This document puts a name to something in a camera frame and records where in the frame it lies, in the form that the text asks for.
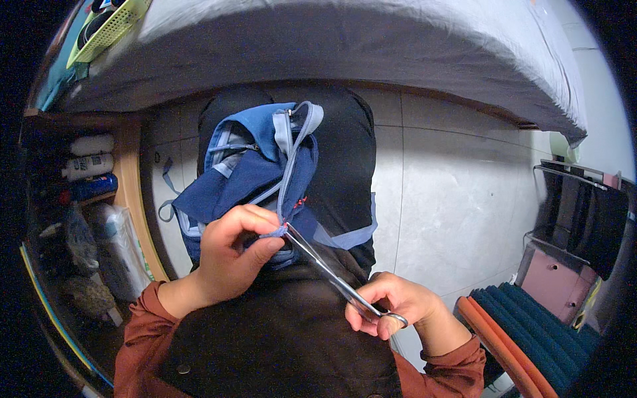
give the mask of metal scissors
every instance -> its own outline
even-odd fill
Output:
[[[287,223],[288,230],[285,232],[285,237],[294,243],[301,251],[312,260],[314,264],[319,268],[321,273],[329,280],[329,283],[334,285],[345,299],[354,306],[354,308],[365,318],[368,322],[373,323],[373,319],[380,318],[381,316],[391,316],[401,321],[404,326],[409,326],[409,322],[403,316],[393,312],[382,313],[378,311],[374,306],[367,302],[360,294],[354,290],[346,281],[337,276],[334,271],[327,265],[325,260],[317,253],[316,250],[305,240],[305,238],[297,231],[290,223]]]

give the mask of hand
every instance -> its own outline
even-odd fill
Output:
[[[251,234],[267,234],[276,228],[276,214],[253,204],[236,206],[208,224],[201,236],[199,268],[160,286],[157,296],[164,309],[182,318],[195,309],[244,293],[284,241],[258,239],[247,250],[243,243]]]
[[[440,297],[428,288],[388,272],[375,273],[370,282],[357,292],[368,302],[378,302],[384,308],[402,315],[410,325],[425,322],[434,317],[441,307],[444,308]],[[391,316],[374,319],[371,323],[363,319],[351,304],[345,307],[345,318],[353,330],[361,330],[383,340],[389,339],[404,326],[403,322]]]

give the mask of rust-colored sleeve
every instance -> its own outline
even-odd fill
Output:
[[[416,370],[394,352],[404,397],[479,397],[484,389],[486,356],[480,340],[473,336],[464,345],[439,357],[422,357],[425,372]]]
[[[161,283],[152,282],[129,306],[132,318],[124,329],[124,344],[115,359],[115,397],[186,396],[154,377],[179,324],[157,298]]]

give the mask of button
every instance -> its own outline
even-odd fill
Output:
[[[177,373],[179,374],[187,374],[188,372],[190,372],[190,366],[188,365],[181,364],[177,367]]]

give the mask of gray bedsheet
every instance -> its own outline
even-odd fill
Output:
[[[66,111],[134,111],[282,79],[395,83],[500,106],[571,145],[582,84],[546,0],[153,0],[90,65]]]

